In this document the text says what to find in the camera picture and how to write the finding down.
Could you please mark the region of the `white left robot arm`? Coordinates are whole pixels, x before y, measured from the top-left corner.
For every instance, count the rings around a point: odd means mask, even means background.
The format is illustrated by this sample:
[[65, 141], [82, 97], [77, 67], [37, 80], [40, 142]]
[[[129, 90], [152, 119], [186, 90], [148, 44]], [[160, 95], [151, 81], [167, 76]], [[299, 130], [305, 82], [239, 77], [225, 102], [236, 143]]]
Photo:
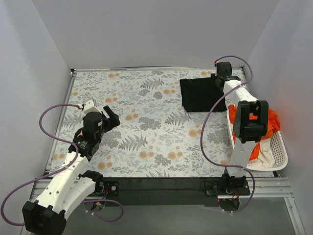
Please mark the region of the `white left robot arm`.
[[84, 112], [83, 127], [73, 138], [61, 172], [55, 174], [43, 192], [22, 208], [25, 228], [38, 235], [60, 235], [70, 214], [89, 195], [104, 191], [103, 176], [85, 171], [99, 149], [104, 133], [120, 125], [119, 117], [109, 106], [100, 111], [92, 100], [79, 106]]

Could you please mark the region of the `black t shirt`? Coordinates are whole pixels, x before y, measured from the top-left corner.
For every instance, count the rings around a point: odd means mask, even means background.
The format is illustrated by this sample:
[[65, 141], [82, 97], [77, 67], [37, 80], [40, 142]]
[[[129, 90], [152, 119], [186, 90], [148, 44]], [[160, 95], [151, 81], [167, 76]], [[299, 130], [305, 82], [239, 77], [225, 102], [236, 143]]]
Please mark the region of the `black t shirt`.
[[215, 78], [181, 79], [179, 84], [182, 106], [188, 113], [209, 112], [223, 96]]

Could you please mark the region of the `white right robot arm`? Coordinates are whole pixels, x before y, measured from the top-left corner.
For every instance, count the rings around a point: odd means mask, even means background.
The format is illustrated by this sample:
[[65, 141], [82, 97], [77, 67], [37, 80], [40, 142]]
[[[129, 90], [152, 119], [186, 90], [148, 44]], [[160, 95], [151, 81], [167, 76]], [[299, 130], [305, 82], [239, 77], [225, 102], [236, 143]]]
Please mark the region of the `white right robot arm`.
[[268, 103], [257, 100], [242, 84], [237, 76], [232, 75], [230, 62], [216, 62], [215, 78], [219, 88], [236, 105], [237, 110], [231, 134], [235, 134], [229, 165], [217, 185], [219, 190], [231, 195], [247, 187], [246, 167], [256, 144], [268, 131]]

